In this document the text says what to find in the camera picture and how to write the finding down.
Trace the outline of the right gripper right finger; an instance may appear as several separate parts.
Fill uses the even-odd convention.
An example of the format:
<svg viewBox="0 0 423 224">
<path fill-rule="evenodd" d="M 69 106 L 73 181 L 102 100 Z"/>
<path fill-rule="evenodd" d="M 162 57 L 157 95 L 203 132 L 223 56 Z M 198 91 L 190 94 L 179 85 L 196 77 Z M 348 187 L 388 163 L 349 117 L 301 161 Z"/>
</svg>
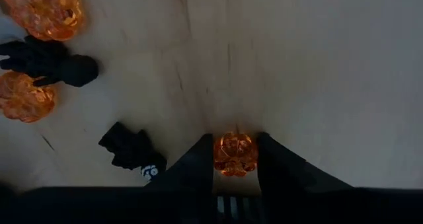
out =
<svg viewBox="0 0 423 224">
<path fill-rule="evenodd" d="M 259 132 L 258 181 L 269 223 L 301 223 L 313 219 L 313 194 L 339 191 L 351 185 L 322 171 L 297 155 L 269 133 Z"/>
</svg>

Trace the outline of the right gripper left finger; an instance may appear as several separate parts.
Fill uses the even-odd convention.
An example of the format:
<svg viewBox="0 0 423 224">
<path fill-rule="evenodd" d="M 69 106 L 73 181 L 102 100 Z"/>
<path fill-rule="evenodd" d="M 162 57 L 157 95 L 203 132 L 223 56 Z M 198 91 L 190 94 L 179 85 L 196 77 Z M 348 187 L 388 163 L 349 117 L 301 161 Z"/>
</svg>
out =
<svg viewBox="0 0 423 224">
<path fill-rule="evenodd" d="M 213 223 L 213 135 L 204 134 L 168 170 L 145 186 L 154 195 L 148 217 L 155 223 Z"/>
</svg>

